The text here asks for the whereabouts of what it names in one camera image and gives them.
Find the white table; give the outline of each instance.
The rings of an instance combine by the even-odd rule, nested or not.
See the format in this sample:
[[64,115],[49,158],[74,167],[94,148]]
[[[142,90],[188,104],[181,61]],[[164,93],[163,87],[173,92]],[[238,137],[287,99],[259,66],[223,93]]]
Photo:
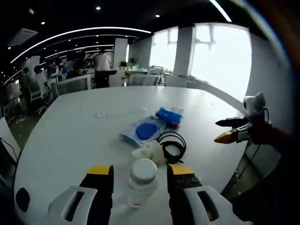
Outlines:
[[183,108],[178,132],[187,142],[183,157],[203,185],[221,192],[233,175],[246,143],[229,145],[213,140],[228,128],[215,122],[240,112],[203,91],[172,87],[117,87],[59,96],[32,131],[19,161],[15,194],[26,188],[29,209],[16,210],[27,224],[43,217],[54,198],[71,185],[79,185],[96,165],[114,165],[115,183],[110,224],[172,224],[166,166],[158,168],[159,189],[139,209],[122,202],[122,170],[134,149],[120,138],[132,122],[154,115],[161,107]]

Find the man in white shirt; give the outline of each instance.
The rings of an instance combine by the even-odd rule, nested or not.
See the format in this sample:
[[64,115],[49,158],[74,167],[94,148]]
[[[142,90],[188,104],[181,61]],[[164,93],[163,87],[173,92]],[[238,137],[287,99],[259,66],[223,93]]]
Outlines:
[[95,71],[108,71],[111,68],[111,58],[106,53],[98,55],[95,59]]
[[98,55],[95,64],[95,77],[94,82],[96,88],[108,88],[109,87],[109,76],[106,71],[111,68],[111,58],[106,53]]
[[40,66],[34,67],[34,72],[36,73],[36,76],[33,78],[33,81],[37,81],[38,85],[41,90],[42,96],[45,96],[45,94],[48,92],[48,80],[44,73],[41,72]]

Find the window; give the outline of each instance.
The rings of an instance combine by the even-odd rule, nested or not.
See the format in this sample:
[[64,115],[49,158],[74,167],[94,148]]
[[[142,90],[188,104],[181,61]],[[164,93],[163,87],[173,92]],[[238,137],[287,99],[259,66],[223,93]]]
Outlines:
[[125,61],[128,63],[128,58],[129,58],[129,45],[127,45],[127,49],[126,49],[126,58]]
[[152,37],[150,67],[159,66],[174,70],[178,39],[178,27],[161,30]]
[[190,74],[242,101],[252,49],[248,29],[221,23],[195,24]]
[[15,88],[16,88],[16,92],[20,92],[20,83],[19,83],[19,80],[15,81]]

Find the plastic bottle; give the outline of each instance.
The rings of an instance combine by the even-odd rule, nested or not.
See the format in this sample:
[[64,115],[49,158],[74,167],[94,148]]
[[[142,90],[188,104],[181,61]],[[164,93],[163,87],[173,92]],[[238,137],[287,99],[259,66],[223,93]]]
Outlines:
[[130,206],[138,208],[154,194],[158,188],[156,172],[155,163],[149,159],[140,158],[134,162],[125,187],[125,197]]

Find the coiled cable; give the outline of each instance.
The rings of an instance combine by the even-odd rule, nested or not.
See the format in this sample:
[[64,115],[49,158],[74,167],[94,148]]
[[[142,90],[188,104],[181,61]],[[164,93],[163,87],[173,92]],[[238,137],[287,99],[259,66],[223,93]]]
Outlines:
[[[175,138],[179,139],[180,142],[177,142],[177,141],[162,142],[162,140],[165,139],[166,137],[175,137]],[[178,162],[183,163],[181,158],[183,157],[184,153],[187,150],[187,144],[186,144],[186,141],[184,140],[184,138],[180,134],[178,134],[174,131],[164,132],[157,138],[157,142],[163,148],[164,157],[167,159],[167,162],[166,162],[167,164],[175,164]],[[167,146],[175,146],[176,148],[178,148],[180,151],[179,155],[174,156],[174,155],[170,154],[166,149]]]

